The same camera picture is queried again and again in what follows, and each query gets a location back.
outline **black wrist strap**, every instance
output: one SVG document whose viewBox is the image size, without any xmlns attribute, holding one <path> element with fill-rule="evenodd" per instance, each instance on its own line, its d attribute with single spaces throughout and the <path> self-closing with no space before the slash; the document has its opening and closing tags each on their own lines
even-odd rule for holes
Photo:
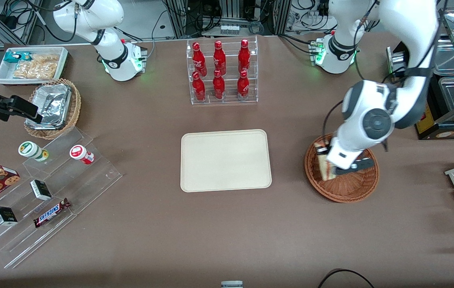
<svg viewBox="0 0 454 288">
<path fill-rule="evenodd" d="M 419 77 L 431 77 L 432 68 L 407 68 L 405 69 L 405 76 L 419 76 Z"/>
</svg>

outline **yellow label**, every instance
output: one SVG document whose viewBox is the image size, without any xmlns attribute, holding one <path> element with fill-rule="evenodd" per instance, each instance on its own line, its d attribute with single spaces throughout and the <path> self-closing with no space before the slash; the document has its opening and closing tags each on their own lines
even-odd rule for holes
<svg viewBox="0 0 454 288">
<path fill-rule="evenodd" d="M 419 122 L 416 123 L 418 132 L 423 133 L 426 130 L 428 130 L 428 128 L 434 126 L 434 124 L 435 124 L 434 117 L 432 117 L 432 113 L 430 112 L 430 107 L 428 106 L 428 104 L 426 104 L 426 109 L 424 111 L 423 118 L 421 120 L 419 120 Z"/>
</svg>

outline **white tray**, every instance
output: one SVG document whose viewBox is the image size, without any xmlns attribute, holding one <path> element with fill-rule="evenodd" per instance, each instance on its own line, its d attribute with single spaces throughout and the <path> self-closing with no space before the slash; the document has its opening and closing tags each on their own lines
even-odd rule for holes
<svg viewBox="0 0 454 288">
<path fill-rule="evenodd" d="M 51 80 L 43 79 L 22 79 L 14 78 L 13 72 L 17 67 L 17 63 L 9 63 L 6 61 L 1 61 L 0 64 L 0 84 L 6 85 L 30 85 L 30 84 L 42 84 L 53 80 L 60 79 L 62 72 L 65 66 L 65 61 L 68 55 L 67 49 L 63 47 L 18 47 L 18 48 L 8 48 L 5 53 L 9 51 L 18 51 L 18 52 L 31 52 L 33 54 L 57 54 L 60 56 L 58 60 L 58 66 L 54 73 L 54 77 Z"/>
<path fill-rule="evenodd" d="M 270 185 L 264 130 L 188 133 L 181 139 L 183 191 L 257 189 Z"/>
</svg>

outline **red and white bottle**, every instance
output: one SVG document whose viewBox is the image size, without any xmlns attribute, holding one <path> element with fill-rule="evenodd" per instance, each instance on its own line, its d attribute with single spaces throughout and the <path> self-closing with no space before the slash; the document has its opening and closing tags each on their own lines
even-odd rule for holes
<svg viewBox="0 0 454 288">
<path fill-rule="evenodd" d="M 195 67 L 195 71 L 200 73 L 201 77 L 205 77 L 207 75 L 207 68 L 205 67 L 205 57 L 204 53 L 200 51 L 200 44 L 194 42 L 192 44 L 193 47 L 193 66 Z"/>
<path fill-rule="evenodd" d="M 250 68 L 250 51 L 249 41 L 246 39 L 241 40 L 241 49 L 238 54 L 238 70 L 241 73 L 243 70 Z"/>
<path fill-rule="evenodd" d="M 223 97 L 225 97 L 225 81 L 223 80 L 222 73 L 218 69 L 215 70 L 213 87 L 215 88 L 215 98 L 223 100 Z"/>
<path fill-rule="evenodd" d="M 193 93 L 195 94 L 195 98 L 197 99 L 198 102 L 204 102 L 205 101 L 205 85 L 202 79 L 200 79 L 200 75 L 197 71 L 193 71 L 192 73 L 193 77 Z"/>
<path fill-rule="evenodd" d="M 215 41 L 215 54 L 213 54 L 213 60 L 215 62 L 215 69 L 218 69 L 220 73 L 225 75 L 227 73 L 227 61 L 225 60 L 225 52 L 222 49 L 222 41 Z"/>
<path fill-rule="evenodd" d="M 86 150 L 83 145 L 74 145 L 70 149 L 70 157 L 76 160 L 83 162 L 86 165 L 92 164 L 94 162 L 94 154 Z"/>
<path fill-rule="evenodd" d="M 247 71 L 243 70 L 239 73 L 238 79 L 238 100 L 245 101 L 249 97 L 249 80 L 247 78 Z"/>
</svg>

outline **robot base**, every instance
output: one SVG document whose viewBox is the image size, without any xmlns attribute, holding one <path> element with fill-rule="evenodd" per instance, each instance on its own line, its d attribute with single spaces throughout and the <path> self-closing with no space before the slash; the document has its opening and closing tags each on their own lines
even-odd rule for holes
<svg viewBox="0 0 454 288">
<path fill-rule="evenodd" d="M 317 53 L 317 55 L 311 55 L 311 64 L 313 66 L 322 67 L 325 71 L 332 74 L 340 74 L 348 69 L 348 67 L 355 61 L 355 54 L 351 60 L 339 60 L 328 47 L 328 41 L 332 35 L 326 35 L 324 38 L 318 38 L 315 42 L 309 44 L 309 52 Z"/>
<path fill-rule="evenodd" d="M 104 61 L 102 62 L 106 72 L 117 81 L 127 81 L 139 73 L 144 73 L 147 65 L 147 50 L 142 51 L 139 46 L 132 43 L 125 43 L 124 45 L 128 48 L 128 56 L 119 68 L 112 69 Z"/>
</svg>

